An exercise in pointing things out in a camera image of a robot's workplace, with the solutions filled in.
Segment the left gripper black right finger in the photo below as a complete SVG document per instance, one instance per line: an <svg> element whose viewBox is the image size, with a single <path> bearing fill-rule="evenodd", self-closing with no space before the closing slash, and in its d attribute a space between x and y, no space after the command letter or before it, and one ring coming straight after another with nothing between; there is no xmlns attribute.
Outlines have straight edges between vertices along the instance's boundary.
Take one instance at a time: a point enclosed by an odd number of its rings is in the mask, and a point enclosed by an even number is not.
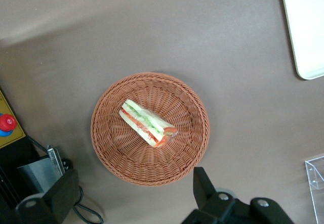
<svg viewBox="0 0 324 224"><path fill-rule="evenodd" d="M272 199L256 197L245 204L228 192L217 191L203 167L193 170L193 194L197 209L183 223L293 223Z"/></svg>

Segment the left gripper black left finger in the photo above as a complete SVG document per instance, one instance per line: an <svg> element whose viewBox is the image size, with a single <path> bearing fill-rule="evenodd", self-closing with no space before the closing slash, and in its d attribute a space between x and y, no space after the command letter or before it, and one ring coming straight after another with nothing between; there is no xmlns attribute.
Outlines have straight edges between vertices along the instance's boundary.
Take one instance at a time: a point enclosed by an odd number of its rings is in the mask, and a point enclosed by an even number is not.
<svg viewBox="0 0 324 224"><path fill-rule="evenodd" d="M23 199L15 208L18 223L63 223L80 199L77 171L68 170L46 192Z"/></svg>

